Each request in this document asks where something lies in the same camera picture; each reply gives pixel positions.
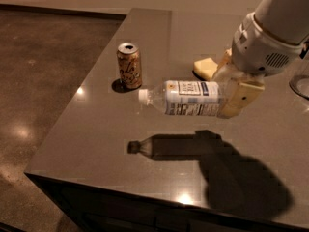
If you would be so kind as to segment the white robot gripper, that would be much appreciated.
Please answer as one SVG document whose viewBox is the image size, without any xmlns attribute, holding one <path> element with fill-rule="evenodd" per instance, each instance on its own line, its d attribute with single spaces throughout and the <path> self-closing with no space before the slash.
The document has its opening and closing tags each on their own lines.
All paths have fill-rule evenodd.
<svg viewBox="0 0 309 232">
<path fill-rule="evenodd" d="M 211 80 L 220 88 L 217 116 L 229 119 L 256 100 L 265 90 L 255 75 L 276 75 L 300 55 L 304 43 L 304 15 L 272 16 L 274 28 L 268 30 L 255 13 L 248 14 L 233 36 Z"/>
</svg>

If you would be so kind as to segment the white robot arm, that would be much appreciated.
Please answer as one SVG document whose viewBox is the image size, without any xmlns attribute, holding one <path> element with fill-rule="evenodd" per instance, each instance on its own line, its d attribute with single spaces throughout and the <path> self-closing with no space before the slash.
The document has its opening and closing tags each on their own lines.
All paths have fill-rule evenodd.
<svg viewBox="0 0 309 232">
<path fill-rule="evenodd" d="M 307 0 L 262 0 L 248 14 L 224 53 L 212 80 L 223 93 L 218 116 L 231 118 L 265 90 L 264 78 L 280 74 L 309 36 Z"/>
</svg>

